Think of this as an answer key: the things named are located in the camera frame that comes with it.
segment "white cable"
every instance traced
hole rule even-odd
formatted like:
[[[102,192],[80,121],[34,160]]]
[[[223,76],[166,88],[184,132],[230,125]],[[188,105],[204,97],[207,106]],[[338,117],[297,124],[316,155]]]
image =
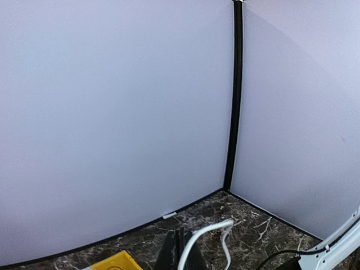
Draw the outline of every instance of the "white cable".
[[[227,219],[227,220],[224,220],[224,221],[219,222],[219,223],[208,225],[208,226],[198,230],[196,233],[194,233],[191,236],[191,238],[189,239],[189,241],[187,242],[187,244],[186,244],[186,246],[184,248],[184,251],[181,254],[179,265],[178,265],[178,270],[183,270],[184,269],[186,259],[187,259],[188,255],[190,253],[190,250],[191,250],[192,246],[195,244],[196,240],[201,235],[203,235],[204,233],[209,232],[209,231],[213,231],[213,230],[217,230],[217,229],[220,229],[220,228],[228,227],[226,229],[226,231],[224,232],[223,236],[222,236],[222,246],[223,246],[223,250],[225,252],[225,256],[226,256],[226,259],[227,259],[227,265],[226,265],[226,268],[224,270],[227,270],[227,268],[229,268],[229,266],[230,266],[231,258],[230,258],[229,250],[226,247],[225,238],[228,235],[229,231],[231,230],[233,224],[234,224],[233,220]]]

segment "black vertical strip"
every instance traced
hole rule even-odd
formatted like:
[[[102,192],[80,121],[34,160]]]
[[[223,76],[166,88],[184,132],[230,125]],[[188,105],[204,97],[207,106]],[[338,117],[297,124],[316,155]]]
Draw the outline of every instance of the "black vertical strip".
[[[242,2],[234,0],[234,80],[232,90],[232,110],[230,123],[229,148],[227,151],[224,189],[229,191],[234,170],[237,134],[239,131],[241,83],[242,83]]]

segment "white panel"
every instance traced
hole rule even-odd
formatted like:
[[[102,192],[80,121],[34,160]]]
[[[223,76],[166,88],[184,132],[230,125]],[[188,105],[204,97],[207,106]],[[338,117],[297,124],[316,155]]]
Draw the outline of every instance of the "white panel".
[[[220,188],[231,1],[0,3],[0,265]]]
[[[360,203],[360,2],[244,5],[232,191],[325,237]]]

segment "white backdrop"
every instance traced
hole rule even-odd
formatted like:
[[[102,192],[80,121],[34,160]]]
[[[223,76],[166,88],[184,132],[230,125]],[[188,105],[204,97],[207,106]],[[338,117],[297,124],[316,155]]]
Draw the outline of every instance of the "white backdrop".
[[[231,1],[0,2],[0,265],[222,187]]]
[[[244,4],[232,191],[326,237],[360,203],[360,2]]]

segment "dark marble floor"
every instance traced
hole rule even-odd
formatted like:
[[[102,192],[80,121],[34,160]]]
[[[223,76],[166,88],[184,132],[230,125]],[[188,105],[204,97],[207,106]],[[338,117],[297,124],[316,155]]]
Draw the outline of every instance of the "dark marble floor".
[[[229,269],[255,269],[272,253],[283,249],[307,250],[318,242],[232,195],[220,191],[174,217],[161,220],[136,232],[76,253],[13,268],[13,270],[82,269],[122,250],[130,253],[144,270],[152,270],[169,230],[175,230],[182,226],[197,230],[227,218],[232,218],[236,222],[227,237],[227,245],[232,257]],[[198,240],[208,268],[211,270],[223,269],[226,265],[220,236],[221,231],[214,231],[205,234]],[[274,269],[287,258],[279,256],[265,269]],[[337,269],[346,268],[345,265],[340,265]]]

